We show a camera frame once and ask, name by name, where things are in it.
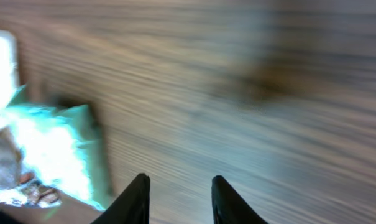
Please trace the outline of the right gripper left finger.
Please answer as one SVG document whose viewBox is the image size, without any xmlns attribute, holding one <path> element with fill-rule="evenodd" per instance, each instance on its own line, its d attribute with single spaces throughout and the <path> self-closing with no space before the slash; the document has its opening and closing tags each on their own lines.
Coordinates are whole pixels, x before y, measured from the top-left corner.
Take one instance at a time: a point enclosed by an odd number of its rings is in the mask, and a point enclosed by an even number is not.
<svg viewBox="0 0 376 224">
<path fill-rule="evenodd" d="M 91 224 L 149 224 L 150 177 L 138 174 Z"/>
</svg>

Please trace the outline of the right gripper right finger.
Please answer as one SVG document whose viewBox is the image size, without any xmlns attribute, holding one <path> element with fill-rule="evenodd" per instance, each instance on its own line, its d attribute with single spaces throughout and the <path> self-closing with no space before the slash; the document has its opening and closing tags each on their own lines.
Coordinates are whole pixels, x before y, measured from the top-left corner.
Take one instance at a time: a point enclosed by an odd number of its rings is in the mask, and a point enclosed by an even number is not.
<svg viewBox="0 0 376 224">
<path fill-rule="evenodd" d="M 267 224 L 221 175 L 212 179 L 214 224 Z"/>
</svg>

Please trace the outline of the brown snack packet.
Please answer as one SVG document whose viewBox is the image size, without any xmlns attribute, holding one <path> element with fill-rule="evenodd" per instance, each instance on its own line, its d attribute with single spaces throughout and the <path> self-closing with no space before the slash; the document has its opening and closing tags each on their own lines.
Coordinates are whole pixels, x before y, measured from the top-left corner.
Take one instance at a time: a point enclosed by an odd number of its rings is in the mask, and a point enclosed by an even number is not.
<svg viewBox="0 0 376 224">
<path fill-rule="evenodd" d="M 10 126 L 0 128 L 0 203 L 15 207 L 61 205 L 56 187 L 48 183 L 43 157 L 17 141 Z"/>
</svg>

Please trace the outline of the teal white pouch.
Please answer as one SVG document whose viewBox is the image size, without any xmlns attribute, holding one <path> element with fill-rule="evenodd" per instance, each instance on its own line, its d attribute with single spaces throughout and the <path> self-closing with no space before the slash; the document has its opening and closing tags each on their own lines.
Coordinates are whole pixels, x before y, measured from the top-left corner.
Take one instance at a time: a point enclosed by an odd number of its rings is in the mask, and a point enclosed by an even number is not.
<svg viewBox="0 0 376 224">
<path fill-rule="evenodd" d="M 112 202 L 103 135 L 88 105 L 30 103 L 20 86 L 4 109 L 23 163 L 39 180 L 93 208 Z"/>
</svg>

